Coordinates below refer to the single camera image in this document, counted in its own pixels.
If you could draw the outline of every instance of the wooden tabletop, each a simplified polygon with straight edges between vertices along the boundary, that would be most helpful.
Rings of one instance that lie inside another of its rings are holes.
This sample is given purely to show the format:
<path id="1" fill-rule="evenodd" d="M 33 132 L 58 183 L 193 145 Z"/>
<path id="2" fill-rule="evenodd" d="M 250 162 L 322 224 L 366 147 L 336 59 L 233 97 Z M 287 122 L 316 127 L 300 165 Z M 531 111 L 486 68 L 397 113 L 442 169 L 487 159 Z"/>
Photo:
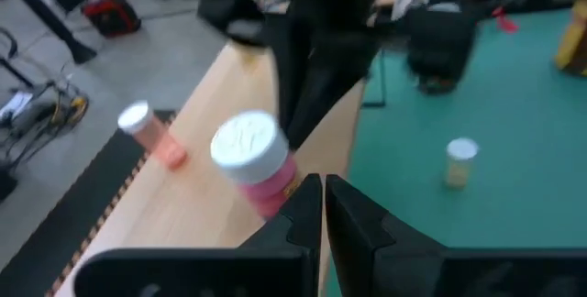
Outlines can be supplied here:
<path id="1" fill-rule="evenodd" d="M 144 164 L 100 230 L 91 232 L 91 243 L 83 246 L 76 265 L 64 270 L 67 279 L 56 281 L 57 296 L 73 296 L 77 268 L 100 251 L 232 248 L 262 226 L 233 183 L 212 163 L 209 144 L 220 124 L 243 110 L 275 112 L 272 65 L 268 52 L 251 56 L 230 45 L 222 49 L 171 126 L 189 150 L 190 161 L 176 172 L 152 159 Z M 298 150 L 295 157 L 302 173 L 345 176 L 363 88 L 360 82 L 348 92 Z M 322 242 L 321 282 L 329 257 L 326 230 Z"/>

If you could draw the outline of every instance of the white cap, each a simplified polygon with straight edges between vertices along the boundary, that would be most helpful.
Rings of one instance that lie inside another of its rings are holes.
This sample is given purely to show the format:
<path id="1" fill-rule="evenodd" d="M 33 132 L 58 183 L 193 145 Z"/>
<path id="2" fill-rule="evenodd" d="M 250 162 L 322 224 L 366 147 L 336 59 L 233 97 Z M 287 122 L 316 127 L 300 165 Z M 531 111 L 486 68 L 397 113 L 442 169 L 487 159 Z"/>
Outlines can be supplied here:
<path id="1" fill-rule="evenodd" d="M 454 139 L 447 146 L 447 153 L 454 160 L 471 160 L 478 151 L 477 143 L 466 137 Z"/>
<path id="2" fill-rule="evenodd" d="M 146 101 L 138 101 L 127 107 L 118 116 L 118 127 L 129 134 L 143 129 L 153 118 L 153 111 Z"/>
<path id="3" fill-rule="evenodd" d="M 285 163 L 289 146 L 272 115 L 261 110 L 231 117 L 210 144 L 212 160 L 238 183 L 264 182 Z"/>

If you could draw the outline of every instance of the green surface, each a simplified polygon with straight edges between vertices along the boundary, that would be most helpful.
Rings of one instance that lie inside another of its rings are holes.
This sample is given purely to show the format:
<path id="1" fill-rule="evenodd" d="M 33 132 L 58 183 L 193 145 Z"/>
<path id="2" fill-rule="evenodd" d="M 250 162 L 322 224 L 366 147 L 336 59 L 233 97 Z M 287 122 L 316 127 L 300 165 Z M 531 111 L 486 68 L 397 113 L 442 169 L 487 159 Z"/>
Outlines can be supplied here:
<path id="1" fill-rule="evenodd" d="M 387 105 L 363 110 L 349 180 L 394 215 L 450 247 L 586 247 L 587 79 L 552 58 L 569 11 L 488 21 L 450 95 L 421 94 L 404 58 L 385 57 Z M 462 192 L 443 184 L 446 146 L 481 151 Z M 329 296 L 339 296 L 334 271 Z"/>
<path id="2" fill-rule="evenodd" d="M 370 78 L 365 85 L 365 93 L 363 94 L 363 107 L 377 107 L 385 105 L 385 96 L 383 89 L 383 75 L 382 75 L 382 65 L 380 60 L 382 59 L 382 54 L 378 54 L 375 60 L 373 61 L 373 65 L 371 66 L 370 71 Z"/>

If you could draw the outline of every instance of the small bottle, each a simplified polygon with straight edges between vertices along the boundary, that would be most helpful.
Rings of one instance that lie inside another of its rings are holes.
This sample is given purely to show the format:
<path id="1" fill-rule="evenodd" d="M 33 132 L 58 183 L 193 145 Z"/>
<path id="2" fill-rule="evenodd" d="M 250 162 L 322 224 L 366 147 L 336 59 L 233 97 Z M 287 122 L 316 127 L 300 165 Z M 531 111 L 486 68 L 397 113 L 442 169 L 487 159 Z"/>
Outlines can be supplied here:
<path id="1" fill-rule="evenodd" d="M 262 111 L 226 121 L 212 139 L 210 155 L 266 219 L 278 213 L 301 182 L 285 135 L 273 116 Z"/>
<path id="2" fill-rule="evenodd" d="M 577 0 L 555 63 L 564 72 L 587 77 L 587 0 Z"/>
<path id="3" fill-rule="evenodd" d="M 118 127 L 170 170 L 179 168 L 187 159 L 185 148 L 170 135 L 145 101 L 127 107 L 118 117 Z"/>
<path id="4" fill-rule="evenodd" d="M 475 141 L 460 137 L 450 141 L 447 146 L 448 170 L 447 186 L 453 189 L 463 189 L 469 181 L 471 165 L 479 148 Z"/>

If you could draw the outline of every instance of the yellow object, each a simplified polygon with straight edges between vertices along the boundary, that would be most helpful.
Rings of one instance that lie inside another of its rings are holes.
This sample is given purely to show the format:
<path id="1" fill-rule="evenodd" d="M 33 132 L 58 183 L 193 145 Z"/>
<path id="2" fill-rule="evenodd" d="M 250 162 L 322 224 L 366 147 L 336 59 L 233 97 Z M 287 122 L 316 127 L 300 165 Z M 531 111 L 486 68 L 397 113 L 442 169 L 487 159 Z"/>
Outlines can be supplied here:
<path id="1" fill-rule="evenodd" d="M 577 0 L 572 14 L 555 63 L 565 72 L 587 76 L 587 0 Z"/>
<path id="2" fill-rule="evenodd" d="M 72 100 L 70 106 L 75 109 L 75 112 L 69 117 L 68 123 L 75 124 L 82 119 L 88 107 L 87 99 L 78 96 Z"/>
<path id="3" fill-rule="evenodd" d="M 237 50 L 240 60 L 245 68 L 249 68 L 259 57 L 259 54 L 252 47 L 243 46 L 236 42 L 233 42 L 231 45 Z"/>

